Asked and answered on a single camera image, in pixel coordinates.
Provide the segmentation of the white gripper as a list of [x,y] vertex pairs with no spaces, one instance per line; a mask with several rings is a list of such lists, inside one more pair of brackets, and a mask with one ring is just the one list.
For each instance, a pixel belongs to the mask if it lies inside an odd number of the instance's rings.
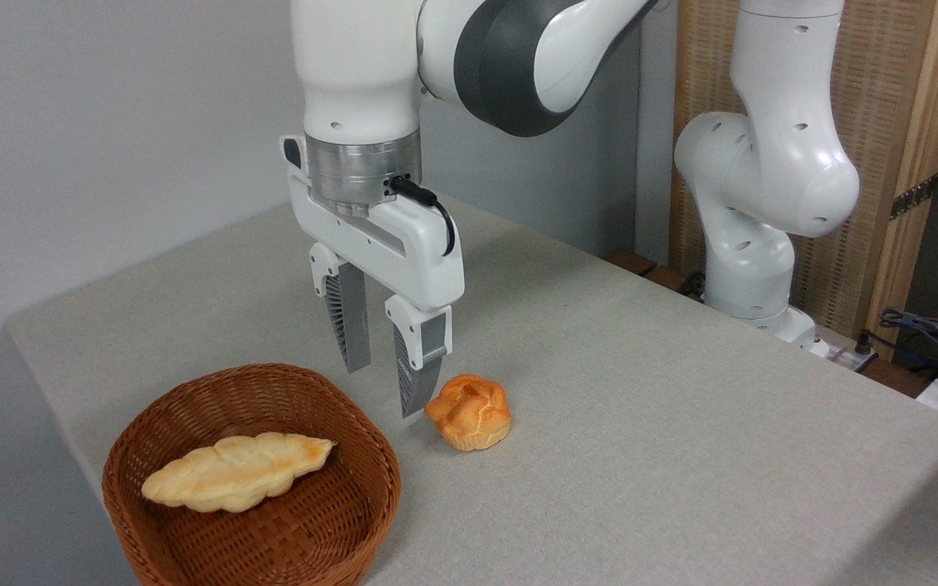
[[446,255],[443,216],[402,195],[369,205],[367,216],[331,210],[313,193],[306,136],[283,137],[282,152],[296,219],[318,242],[309,250],[315,292],[324,299],[346,370],[371,362],[367,274],[397,294],[386,301],[386,313],[401,414],[416,414],[432,399],[443,357],[453,352],[450,305],[465,292],[461,245]]

